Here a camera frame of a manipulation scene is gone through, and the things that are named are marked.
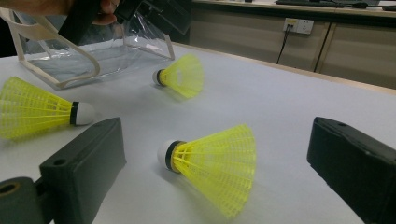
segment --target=round hole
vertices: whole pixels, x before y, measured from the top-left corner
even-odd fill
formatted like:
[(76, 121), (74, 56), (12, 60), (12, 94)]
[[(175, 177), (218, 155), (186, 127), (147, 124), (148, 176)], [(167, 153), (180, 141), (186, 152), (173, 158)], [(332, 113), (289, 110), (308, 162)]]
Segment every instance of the round hole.
[(54, 164), (54, 165), (63, 165), (63, 164), (65, 164), (65, 163), (66, 163), (66, 160), (60, 159), (60, 160), (55, 161), (53, 164)]
[(6, 185), (0, 186), (0, 196), (14, 192), (19, 186), (19, 183), (7, 183)]
[(12, 191), (13, 189), (15, 189), (17, 186), (15, 186), (14, 184), (9, 184), (9, 185), (5, 185), (2, 188), (0, 188), (0, 193), (7, 193)]

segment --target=hand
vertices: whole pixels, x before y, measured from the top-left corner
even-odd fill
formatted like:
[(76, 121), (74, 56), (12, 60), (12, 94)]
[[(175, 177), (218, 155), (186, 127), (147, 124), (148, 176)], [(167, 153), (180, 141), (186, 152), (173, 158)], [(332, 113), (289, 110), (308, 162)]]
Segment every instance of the hand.
[[(0, 7), (21, 11), (30, 15), (68, 15), (73, 3), (78, 0), (0, 0)], [(113, 14), (120, 0), (101, 0), (101, 12), (94, 24), (107, 25), (117, 20)]]
[(102, 12), (98, 14), (96, 19), (93, 21), (93, 24), (97, 25), (108, 25), (117, 20), (116, 16), (113, 14), (114, 10), (118, 5), (119, 0), (101, 0), (100, 6), (102, 8)]

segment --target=white cork tip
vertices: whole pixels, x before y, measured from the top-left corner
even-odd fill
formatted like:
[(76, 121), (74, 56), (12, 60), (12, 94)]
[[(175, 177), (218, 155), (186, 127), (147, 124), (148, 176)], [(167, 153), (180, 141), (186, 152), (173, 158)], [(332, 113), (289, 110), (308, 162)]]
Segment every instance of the white cork tip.
[(162, 71), (162, 69), (161, 70), (157, 70), (157, 71), (155, 71), (152, 74), (152, 80), (154, 81), (154, 83), (156, 85), (159, 85), (159, 86), (163, 86), (163, 84), (161, 84), (161, 82), (160, 82), (160, 73), (161, 73), (161, 71)]
[(176, 142), (176, 140), (168, 140), (168, 141), (164, 142), (163, 145), (160, 146), (160, 148), (158, 148), (158, 151), (157, 151), (158, 162), (160, 163), (161, 167), (164, 167), (164, 168), (166, 168), (168, 170), (172, 170), (172, 169), (170, 169), (166, 165), (166, 153), (168, 152), (169, 147), (174, 142)]
[(86, 125), (93, 122), (95, 117), (95, 109), (90, 104), (78, 103), (76, 114), (76, 125)]

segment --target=white tabletop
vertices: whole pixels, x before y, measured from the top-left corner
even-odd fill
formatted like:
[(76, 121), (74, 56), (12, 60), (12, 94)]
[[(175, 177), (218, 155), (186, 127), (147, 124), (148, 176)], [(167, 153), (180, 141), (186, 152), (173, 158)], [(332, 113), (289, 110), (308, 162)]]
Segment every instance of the white tabletop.
[[(257, 171), (245, 209), (231, 223), (363, 223), (306, 161), (311, 127), (314, 117), (336, 119), (396, 148), (395, 91), (175, 46), (177, 58), (188, 52), (205, 69), (204, 90), (190, 100), (154, 86), (152, 72), (168, 63), (54, 91), (12, 57), (0, 60), (0, 84), (21, 77), (70, 101), (92, 104), (96, 121), (121, 118), (128, 163), (94, 224), (225, 222), (182, 175), (160, 167), (156, 152), (168, 139), (195, 140), (241, 123), (255, 134)], [(86, 128), (18, 144), (2, 141), (0, 180), (37, 180), (38, 165)]]

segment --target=black shuttlecock band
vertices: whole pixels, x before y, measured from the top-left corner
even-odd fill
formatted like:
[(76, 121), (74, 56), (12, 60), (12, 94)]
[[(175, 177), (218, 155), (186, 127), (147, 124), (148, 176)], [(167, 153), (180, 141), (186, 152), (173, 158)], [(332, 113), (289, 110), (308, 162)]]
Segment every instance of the black shuttlecock band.
[(163, 83), (161, 83), (161, 81), (160, 81), (160, 73), (161, 73), (162, 71), (163, 71), (163, 69), (158, 70), (156, 78), (157, 78), (158, 84), (160, 84), (161, 86), (165, 86), (165, 85), (163, 85)]
[(78, 102), (73, 102), (70, 110), (70, 124), (76, 125)]
[(166, 168), (168, 168), (171, 171), (174, 171), (176, 173), (180, 173), (180, 171), (178, 169), (176, 169), (176, 167), (172, 166), (172, 154), (173, 151), (175, 150), (175, 148), (179, 145), (179, 144), (184, 144), (185, 142), (183, 141), (175, 141), (173, 142), (168, 150), (166, 151), (166, 155), (165, 155), (165, 164), (166, 164)]

